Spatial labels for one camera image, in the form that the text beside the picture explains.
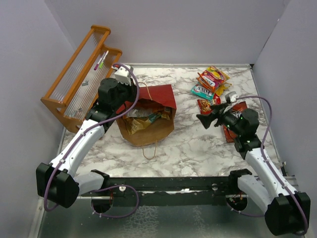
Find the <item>orange Fox's fruits candy bag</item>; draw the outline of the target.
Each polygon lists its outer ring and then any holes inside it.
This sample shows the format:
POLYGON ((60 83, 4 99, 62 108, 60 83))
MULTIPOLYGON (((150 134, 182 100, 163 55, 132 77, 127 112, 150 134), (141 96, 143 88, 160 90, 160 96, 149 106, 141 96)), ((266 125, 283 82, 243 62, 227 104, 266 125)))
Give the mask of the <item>orange Fox's fruits candy bag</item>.
POLYGON ((197 81, 204 86, 206 89, 215 93, 215 90, 223 83, 228 83, 227 81, 230 77, 216 68, 215 66, 210 66, 202 73, 198 73, 197 81))

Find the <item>teal Fox's mint candy bag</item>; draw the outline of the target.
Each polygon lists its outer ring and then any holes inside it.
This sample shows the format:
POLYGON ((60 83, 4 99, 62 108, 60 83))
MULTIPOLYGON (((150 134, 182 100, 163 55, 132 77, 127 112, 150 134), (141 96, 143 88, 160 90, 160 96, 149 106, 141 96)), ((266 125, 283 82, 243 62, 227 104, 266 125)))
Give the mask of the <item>teal Fox's mint candy bag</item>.
POLYGON ((195 86, 193 86, 193 88, 191 89, 191 93, 209 101, 212 100, 214 96, 214 94, 210 90, 206 89, 200 84, 196 84, 195 86))

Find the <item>red Doritos chip bag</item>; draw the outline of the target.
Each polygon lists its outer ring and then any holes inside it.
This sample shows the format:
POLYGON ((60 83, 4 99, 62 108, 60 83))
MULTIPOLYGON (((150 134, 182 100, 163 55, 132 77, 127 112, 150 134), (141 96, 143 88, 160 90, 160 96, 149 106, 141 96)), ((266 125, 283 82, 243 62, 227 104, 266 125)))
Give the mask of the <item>red Doritos chip bag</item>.
MULTIPOLYGON (((232 107, 231 112, 235 115, 236 118, 239 118, 240 115, 242 114, 242 112, 247 108, 247 104, 245 101, 240 102, 238 104, 236 104, 235 106, 232 107)), ((225 136, 225 140, 227 143, 233 143, 234 139, 237 137, 237 135, 231 131, 230 129, 228 129, 226 126, 222 126, 223 127, 223 132, 224 132, 224 136, 225 136)))

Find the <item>gold snack packet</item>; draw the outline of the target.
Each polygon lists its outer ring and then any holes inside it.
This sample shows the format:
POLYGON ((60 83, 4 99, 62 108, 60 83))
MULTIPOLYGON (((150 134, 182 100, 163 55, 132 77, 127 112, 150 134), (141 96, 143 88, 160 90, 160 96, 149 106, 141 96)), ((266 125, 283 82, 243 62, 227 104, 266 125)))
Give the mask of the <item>gold snack packet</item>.
POLYGON ((125 119, 123 119, 123 121, 125 122, 126 129, 129 135, 133 135, 151 125, 151 121, 148 117, 126 117, 125 119))

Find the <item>red paper bag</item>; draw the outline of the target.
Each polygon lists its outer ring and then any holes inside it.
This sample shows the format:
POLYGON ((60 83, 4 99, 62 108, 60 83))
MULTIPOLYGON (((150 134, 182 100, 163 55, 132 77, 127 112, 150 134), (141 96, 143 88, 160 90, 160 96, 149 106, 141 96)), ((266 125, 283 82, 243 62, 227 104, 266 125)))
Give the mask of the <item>red paper bag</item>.
POLYGON ((138 101, 135 107, 132 107, 132 103, 127 103, 127 109, 132 110, 136 107, 153 108, 155 106, 171 107, 171 119, 158 118, 146 129, 138 131, 133 135, 129 135, 126 129, 125 119, 127 116, 116 120, 120 133, 125 140, 130 142, 136 147, 144 149, 147 145, 157 145, 157 143, 174 131, 174 118, 176 114, 176 101, 173 93, 172 86, 170 84, 147 86, 140 88, 140 95, 137 97, 138 101))

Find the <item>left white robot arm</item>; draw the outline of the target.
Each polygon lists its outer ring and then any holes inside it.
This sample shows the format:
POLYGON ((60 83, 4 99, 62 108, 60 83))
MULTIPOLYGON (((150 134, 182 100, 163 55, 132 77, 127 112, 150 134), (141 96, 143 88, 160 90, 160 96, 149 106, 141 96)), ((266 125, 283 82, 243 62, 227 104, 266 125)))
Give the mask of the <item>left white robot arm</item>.
POLYGON ((52 211, 48 202, 69 208, 78 196, 88 192, 105 195, 109 191, 109 176, 93 170, 78 176, 77 170, 93 145, 104 136, 112 123, 127 114, 130 109, 120 110, 127 102, 136 105, 140 87, 136 79, 123 84, 114 78, 101 81, 98 98, 86 114, 80 129, 50 163, 40 163, 36 169, 38 195, 44 199, 44 209, 52 211))

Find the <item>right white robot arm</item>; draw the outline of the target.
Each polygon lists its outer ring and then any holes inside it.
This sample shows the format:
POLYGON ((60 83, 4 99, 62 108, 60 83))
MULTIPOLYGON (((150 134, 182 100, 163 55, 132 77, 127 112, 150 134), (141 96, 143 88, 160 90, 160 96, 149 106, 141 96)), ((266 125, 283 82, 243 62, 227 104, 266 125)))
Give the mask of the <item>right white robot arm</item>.
POLYGON ((227 105, 213 105, 211 113, 197 114, 196 117, 204 128, 209 128, 215 121, 215 126, 224 126, 233 131, 236 134, 236 151, 260 178, 256 180, 249 172, 237 172, 227 182, 228 190, 234 194, 241 191, 247 194, 263 212, 266 225, 273 235, 304 235, 309 227, 309 196, 292 186, 269 158, 256 135, 258 113, 246 108, 237 117, 226 111, 227 105))

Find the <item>red snack packet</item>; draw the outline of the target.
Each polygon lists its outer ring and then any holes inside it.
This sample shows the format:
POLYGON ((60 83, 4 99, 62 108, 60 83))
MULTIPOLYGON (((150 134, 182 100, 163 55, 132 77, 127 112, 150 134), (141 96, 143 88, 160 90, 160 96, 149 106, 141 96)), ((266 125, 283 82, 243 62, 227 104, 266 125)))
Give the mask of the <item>red snack packet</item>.
POLYGON ((197 103, 200 109, 200 114, 208 115, 212 111, 211 107, 214 105, 219 105, 221 103, 221 99, 217 94, 215 94, 213 99, 198 99, 197 103))

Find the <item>orange chips bag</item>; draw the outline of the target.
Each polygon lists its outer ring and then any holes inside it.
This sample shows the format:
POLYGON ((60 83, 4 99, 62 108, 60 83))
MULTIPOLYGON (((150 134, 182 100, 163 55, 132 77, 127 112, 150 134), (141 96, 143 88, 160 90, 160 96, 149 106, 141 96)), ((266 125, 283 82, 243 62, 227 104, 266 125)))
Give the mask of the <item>orange chips bag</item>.
POLYGON ((151 122, 154 122, 158 118, 171 119, 171 107, 155 106, 153 108, 136 107, 127 113, 127 117, 130 118, 148 118, 151 122))

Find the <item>yellow snack packet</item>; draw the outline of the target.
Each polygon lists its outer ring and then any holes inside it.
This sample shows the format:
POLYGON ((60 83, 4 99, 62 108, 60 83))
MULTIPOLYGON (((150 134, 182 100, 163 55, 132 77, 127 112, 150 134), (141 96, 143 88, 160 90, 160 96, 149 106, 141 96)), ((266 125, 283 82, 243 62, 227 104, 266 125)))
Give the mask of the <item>yellow snack packet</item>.
POLYGON ((220 86, 218 86, 218 88, 215 90, 215 94, 217 94, 218 96, 221 96, 223 94, 223 92, 225 90, 227 90, 228 88, 230 88, 232 86, 231 83, 223 83, 220 86))

